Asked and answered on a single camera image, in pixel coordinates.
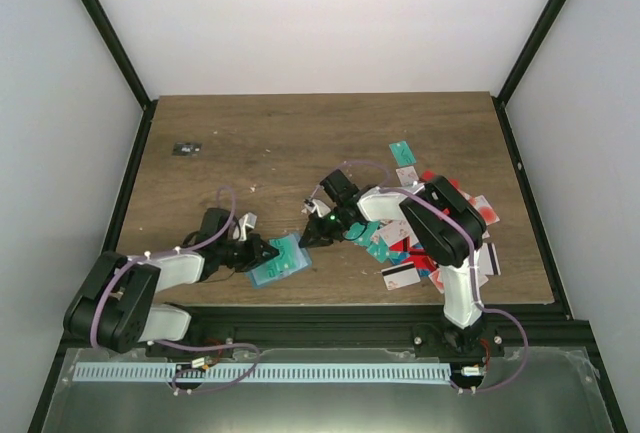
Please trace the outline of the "blue leather card holder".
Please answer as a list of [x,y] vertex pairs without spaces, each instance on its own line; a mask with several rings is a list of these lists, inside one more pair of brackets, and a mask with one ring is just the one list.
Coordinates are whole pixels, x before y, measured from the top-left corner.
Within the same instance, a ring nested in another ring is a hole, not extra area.
[[246,273],[254,288],[266,287],[312,265],[308,251],[299,246],[300,239],[301,235],[293,232],[268,241],[278,250],[278,255]]

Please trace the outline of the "white magnetic stripe card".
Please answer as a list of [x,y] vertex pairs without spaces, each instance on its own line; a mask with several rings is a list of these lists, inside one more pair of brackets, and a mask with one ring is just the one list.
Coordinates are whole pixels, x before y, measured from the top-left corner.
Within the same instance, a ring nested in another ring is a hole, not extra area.
[[381,271],[388,291],[397,290],[420,282],[420,276],[413,262],[401,263]]

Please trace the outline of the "teal VIP card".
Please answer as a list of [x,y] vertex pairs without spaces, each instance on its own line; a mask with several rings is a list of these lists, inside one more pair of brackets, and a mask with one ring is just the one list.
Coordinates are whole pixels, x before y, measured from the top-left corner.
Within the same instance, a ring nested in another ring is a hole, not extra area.
[[297,266],[297,242],[295,237],[287,235],[271,239],[269,243],[280,250],[280,255],[265,264],[267,279],[276,280],[289,276]]

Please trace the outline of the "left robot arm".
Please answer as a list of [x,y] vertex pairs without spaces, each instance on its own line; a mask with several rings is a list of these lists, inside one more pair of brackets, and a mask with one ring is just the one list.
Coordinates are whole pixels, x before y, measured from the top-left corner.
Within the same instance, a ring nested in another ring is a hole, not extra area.
[[200,228],[163,253],[127,257],[102,253],[67,308],[65,331],[90,343],[125,353],[141,342],[168,340],[181,356],[196,355],[203,330],[186,310],[153,304],[157,293],[209,279],[219,268],[248,272],[277,258],[278,249],[253,231],[256,217],[241,218],[223,208],[206,210]]

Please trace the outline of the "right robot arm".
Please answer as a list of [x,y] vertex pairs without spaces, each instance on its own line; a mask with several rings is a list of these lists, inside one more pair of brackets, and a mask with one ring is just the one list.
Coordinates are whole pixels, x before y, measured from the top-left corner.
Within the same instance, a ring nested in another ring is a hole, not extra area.
[[477,266],[487,226],[480,213],[439,175],[413,186],[360,188],[336,170],[320,187],[333,204],[315,197],[305,200],[309,215],[299,246],[325,247],[344,241],[355,224],[407,222],[409,232],[440,272],[445,346],[458,356],[471,353],[484,330]]

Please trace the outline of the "white card with red pattern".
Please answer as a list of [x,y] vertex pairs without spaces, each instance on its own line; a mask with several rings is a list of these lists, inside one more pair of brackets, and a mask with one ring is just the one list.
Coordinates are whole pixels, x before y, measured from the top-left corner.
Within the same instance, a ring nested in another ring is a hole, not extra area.
[[401,186],[413,186],[420,180],[412,165],[397,168],[396,174]]

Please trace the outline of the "teal card top right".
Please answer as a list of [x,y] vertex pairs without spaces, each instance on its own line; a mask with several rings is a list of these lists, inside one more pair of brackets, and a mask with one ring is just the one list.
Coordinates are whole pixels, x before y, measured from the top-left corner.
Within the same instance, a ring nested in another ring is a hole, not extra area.
[[399,167],[411,166],[416,163],[416,158],[406,141],[390,143],[389,148]]

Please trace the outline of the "small black card far left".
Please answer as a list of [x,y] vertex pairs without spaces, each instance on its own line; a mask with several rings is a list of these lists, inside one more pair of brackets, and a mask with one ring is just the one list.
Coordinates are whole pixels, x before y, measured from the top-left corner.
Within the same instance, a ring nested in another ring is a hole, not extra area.
[[172,148],[173,156],[197,156],[202,149],[202,144],[198,142],[176,142]]

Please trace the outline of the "black aluminium frame rail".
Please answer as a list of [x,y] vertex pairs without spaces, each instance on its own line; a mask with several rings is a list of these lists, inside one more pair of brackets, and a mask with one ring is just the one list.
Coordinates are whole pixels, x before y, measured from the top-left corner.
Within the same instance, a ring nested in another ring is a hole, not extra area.
[[192,350],[231,343],[272,348],[408,348],[419,357],[472,359],[501,356],[508,347],[592,349],[591,326],[555,305],[509,305],[506,315],[485,314],[468,333],[458,331],[436,305],[365,307],[188,307],[191,321],[178,340],[166,328],[142,337],[143,316],[106,313],[101,347],[118,353],[144,347],[155,356],[184,357]]

